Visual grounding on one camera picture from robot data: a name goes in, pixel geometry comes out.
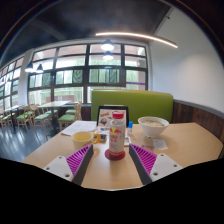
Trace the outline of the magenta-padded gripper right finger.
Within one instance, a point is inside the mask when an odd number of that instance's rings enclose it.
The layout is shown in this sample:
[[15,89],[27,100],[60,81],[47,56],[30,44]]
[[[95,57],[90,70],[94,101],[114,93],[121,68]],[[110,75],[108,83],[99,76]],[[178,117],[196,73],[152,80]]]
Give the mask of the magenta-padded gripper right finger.
[[160,153],[156,155],[134,144],[129,145],[129,154],[143,185],[147,185],[182,169],[182,166],[166,154]]

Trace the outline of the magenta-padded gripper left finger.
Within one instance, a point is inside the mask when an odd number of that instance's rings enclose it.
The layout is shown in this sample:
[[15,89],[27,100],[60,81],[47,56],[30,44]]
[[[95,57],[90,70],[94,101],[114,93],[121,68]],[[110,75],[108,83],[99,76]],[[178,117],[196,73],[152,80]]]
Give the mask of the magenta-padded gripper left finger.
[[81,185],[93,154],[93,145],[90,144],[69,156],[56,157],[44,167],[44,170],[76,185]]

